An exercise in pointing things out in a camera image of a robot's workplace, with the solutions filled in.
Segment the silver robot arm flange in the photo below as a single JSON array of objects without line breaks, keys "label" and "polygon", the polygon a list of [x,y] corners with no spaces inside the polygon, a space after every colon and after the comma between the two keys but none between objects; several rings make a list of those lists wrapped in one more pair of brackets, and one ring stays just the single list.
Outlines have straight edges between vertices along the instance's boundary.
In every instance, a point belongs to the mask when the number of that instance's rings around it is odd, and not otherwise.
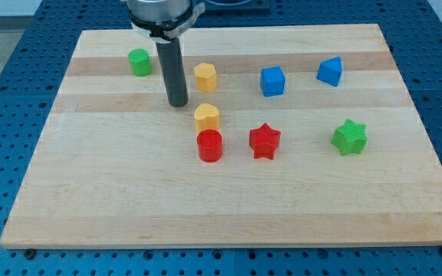
[{"label": "silver robot arm flange", "polygon": [[205,12],[204,2],[194,0],[126,0],[135,31],[155,43],[168,44],[192,28]]}]

